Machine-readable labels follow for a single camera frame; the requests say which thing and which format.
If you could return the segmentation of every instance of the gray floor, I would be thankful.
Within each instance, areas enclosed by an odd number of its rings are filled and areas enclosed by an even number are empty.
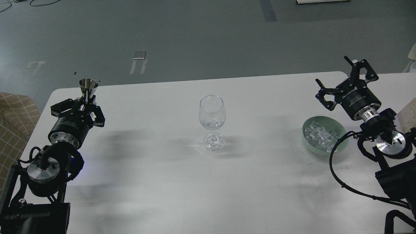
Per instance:
[[[0,10],[7,6],[0,4]],[[414,0],[12,3],[0,13],[0,92],[28,95],[42,111],[53,90],[77,87],[82,78],[118,85],[349,73],[344,55],[366,58],[377,73],[396,73],[416,43],[415,13]],[[147,51],[145,73],[140,74],[139,61],[130,75],[140,50]]]

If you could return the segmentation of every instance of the metal funnel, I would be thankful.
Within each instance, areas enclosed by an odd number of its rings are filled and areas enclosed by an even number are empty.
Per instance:
[[[93,79],[82,79],[79,81],[79,86],[81,88],[82,96],[90,99],[98,87],[98,82]]]

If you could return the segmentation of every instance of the green bowl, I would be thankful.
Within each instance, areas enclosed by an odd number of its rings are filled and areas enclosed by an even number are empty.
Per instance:
[[[336,120],[331,119],[329,117],[326,117],[326,116],[314,116],[314,117],[311,117],[311,118],[307,119],[303,123],[303,125],[302,125],[302,139],[303,139],[303,143],[305,144],[306,148],[309,149],[310,151],[312,151],[315,154],[329,156],[331,153],[329,153],[327,151],[324,151],[324,150],[321,150],[320,148],[316,148],[316,147],[312,146],[311,144],[309,144],[309,142],[305,138],[305,129],[307,127],[309,127],[309,125],[314,120],[315,120],[315,122],[321,124],[324,128],[332,129],[335,132],[337,132],[338,138],[342,137],[346,133],[346,130],[345,130],[344,126],[342,126],[339,122],[337,122]],[[341,152],[343,149],[345,149],[345,147],[347,147],[347,144],[348,144],[348,139],[343,141],[337,147],[337,152]]]

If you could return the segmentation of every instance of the white table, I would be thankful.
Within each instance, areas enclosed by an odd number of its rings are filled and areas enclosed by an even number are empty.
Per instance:
[[[399,112],[415,97],[416,74],[379,76],[369,88],[382,102],[380,110]],[[332,117],[347,130],[358,131],[362,123],[350,120],[339,105],[326,110],[314,97],[315,78],[335,87],[347,76],[323,72],[98,87],[96,101],[106,123],[91,129],[79,150],[85,166],[68,183],[68,233],[383,233],[388,211],[410,211],[342,189],[328,158],[302,144],[301,126],[311,116]],[[204,149],[209,131],[198,120],[199,101],[209,94],[221,96],[227,112],[217,130],[225,145],[215,152]],[[49,106],[80,95],[78,88],[52,93],[22,158],[33,146],[50,144],[47,135],[57,119]],[[334,168],[352,187],[385,196],[374,177],[378,164],[360,154],[356,140],[336,155]],[[395,223],[396,232],[411,229]]]

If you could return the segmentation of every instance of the wine glass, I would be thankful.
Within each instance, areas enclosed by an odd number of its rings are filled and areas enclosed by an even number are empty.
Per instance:
[[[208,130],[217,130],[225,122],[224,102],[219,96],[208,95],[199,102],[199,122]],[[204,146],[209,150],[220,149],[224,138],[218,132],[210,132],[204,137]]]

